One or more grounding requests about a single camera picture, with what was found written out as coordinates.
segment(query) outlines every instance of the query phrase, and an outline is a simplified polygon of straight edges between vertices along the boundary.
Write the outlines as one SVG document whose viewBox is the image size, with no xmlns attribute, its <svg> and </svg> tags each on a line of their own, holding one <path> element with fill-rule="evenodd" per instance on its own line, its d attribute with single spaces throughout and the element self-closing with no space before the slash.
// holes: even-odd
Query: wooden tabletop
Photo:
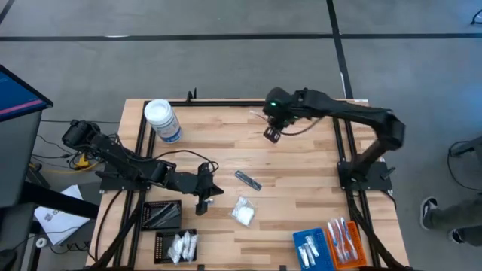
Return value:
<svg viewBox="0 0 482 271">
<path fill-rule="evenodd" d="M 366 101 L 350 101 L 366 105 Z M 143 99 L 126 101 L 119 127 L 119 136 L 126 148 L 136 145 L 142 116 Z M 224 194 L 214 196 L 215 203 L 202 216 L 195 215 L 197 197 L 152 187 L 146 201 L 169 199 L 182 200 L 182 229 L 197 229 L 199 233 L 197 261 L 187 265 L 154 264 L 155 232 L 141 232 L 135 269 L 196 269 L 205 264 L 211 269 L 271 269 L 286 265 L 288 269 L 300 269 L 293 246 L 292 234 L 314 227 L 325 227 L 330 218 L 349 218 L 345 193 L 340 189 L 336 164 L 339 160 L 333 123 L 326 117 L 309 132 L 297 136 L 282 136 L 277 144 L 263 137 L 264 120 L 250 111 L 261 108 L 241 107 L 177 107 L 174 108 L 183 137 L 174 144 L 163 143 L 158 137 L 154 156 L 165 151 L 189 149 L 215 160 L 219 170 L 215 183 Z M 310 122 L 300 120 L 286 132 L 303 129 Z M 345 149 L 348 150 L 343 121 Z M 363 151 L 375 139 L 371 128 L 352 124 L 358 152 Z M 145 155 L 150 126 L 146 127 L 142 153 Z M 164 157 L 177 163 L 177 171 L 196 172 L 203 162 L 189 153 Z M 242 183 L 234 173 L 242 170 L 263 184 L 261 191 Z M 93 244 L 96 241 L 99 222 L 114 191 L 103 195 L 98 214 Z M 404 243 L 393 203 L 381 192 L 368 191 L 368 202 L 374 230 L 382 243 L 402 264 L 408 265 Z M 100 237 L 101 255 L 119 231 L 126 192 L 114 202 L 107 215 Z M 230 216 L 239 196 L 247 197 L 256 213 L 250 227 L 245 227 Z M 131 233 L 124 243 L 121 265 L 127 264 Z M 370 251 L 365 235 L 365 254 Z"/>
</svg>

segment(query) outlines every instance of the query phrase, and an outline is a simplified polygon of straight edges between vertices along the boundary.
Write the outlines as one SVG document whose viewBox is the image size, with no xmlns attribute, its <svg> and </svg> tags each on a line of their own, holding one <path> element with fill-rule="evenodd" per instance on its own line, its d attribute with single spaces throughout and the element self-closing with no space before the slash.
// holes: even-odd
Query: shoe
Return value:
<svg viewBox="0 0 482 271">
<path fill-rule="evenodd" d="M 437 200 L 434 197 L 426 198 L 420 204 L 420 226 L 424 230 L 429 230 L 428 227 L 423 223 L 426 221 L 426 215 L 431 211 L 438 208 Z"/>
<path fill-rule="evenodd" d="M 464 240 L 462 240 L 462 236 L 460 235 L 459 230 L 451 230 L 448 234 L 449 240 L 455 242 L 456 244 L 463 244 Z"/>
</svg>

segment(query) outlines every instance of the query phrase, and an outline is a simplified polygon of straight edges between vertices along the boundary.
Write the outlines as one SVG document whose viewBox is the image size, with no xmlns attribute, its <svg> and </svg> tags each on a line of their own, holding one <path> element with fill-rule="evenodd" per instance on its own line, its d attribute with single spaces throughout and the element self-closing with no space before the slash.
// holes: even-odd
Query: white paper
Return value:
<svg viewBox="0 0 482 271">
<path fill-rule="evenodd" d="M 72 196 L 77 199 L 82 199 L 81 191 L 77 185 L 62 191 L 62 194 L 66 196 Z M 44 229 L 48 238 L 52 244 L 57 245 L 71 236 L 80 226 L 89 221 L 89 218 L 83 218 L 77 215 L 66 214 L 65 212 L 49 209 L 45 207 L 38 207 L 35 209 L 35 217 Z"/>
</svg>

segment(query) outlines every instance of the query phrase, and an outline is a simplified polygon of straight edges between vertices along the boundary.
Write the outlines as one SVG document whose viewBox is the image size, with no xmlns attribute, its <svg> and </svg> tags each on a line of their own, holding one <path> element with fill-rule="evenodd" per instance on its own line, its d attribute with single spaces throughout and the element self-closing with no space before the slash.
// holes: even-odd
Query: orange box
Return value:
<svg viewBox="0 0 482 271">
<path fill-rule="evenodd" d="M 349 234 L 352 237 L 353 245 L 355 246 L 356 252 L 358 253 L 358 260 L 354 260 L 345 264 L 340 263 L 338 261 L 337 252 L 334 250 L 333 240 L 331 240 L 331 234 L 327 230 L 324 230 L 325 235 L 328 237 L 328 247 L 330 247 L 331 258 L 333 259 L 334 268 L 336 270 L 343 270 L 343 269 L 353 269 L 360 266 L 367 266 L 367 258 L 365 257 L 365 250 L 363 249 L 362 241 L 360 239 L 360 234 L 358 233 L 358 229 L 356 228 L 356 223 L 353 221 L 347 221 L 346 226 L 348 227 Z"/>
</svg>

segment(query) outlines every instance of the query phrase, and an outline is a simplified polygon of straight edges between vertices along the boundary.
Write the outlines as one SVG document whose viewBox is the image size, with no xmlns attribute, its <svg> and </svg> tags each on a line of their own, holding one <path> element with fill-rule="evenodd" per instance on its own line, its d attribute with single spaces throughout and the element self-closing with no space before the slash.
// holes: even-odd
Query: computer monitor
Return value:
<svg viewBox="0 0 482 271">
<path fill-rule="evenodd" d="M 47 97 L 0 65 L 0 122 L 52 106 Z"/>
</svg>

